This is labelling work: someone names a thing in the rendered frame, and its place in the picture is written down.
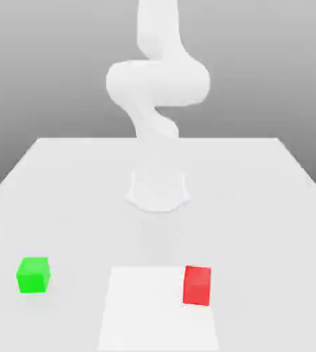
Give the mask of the small green cube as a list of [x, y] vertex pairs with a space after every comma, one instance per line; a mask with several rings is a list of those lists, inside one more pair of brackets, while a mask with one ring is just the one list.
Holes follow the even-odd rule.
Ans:
[[43, 294], [51, 277], [47, 257], [24, 257], [16, 272], [19, 291], [22, 294]]

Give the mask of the small red cube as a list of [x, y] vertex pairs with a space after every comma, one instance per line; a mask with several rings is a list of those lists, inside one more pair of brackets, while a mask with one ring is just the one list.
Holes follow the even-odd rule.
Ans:
[[183, 303], [189, 305], [210, 305], [210, 267], [186, 265], [183, 279]]

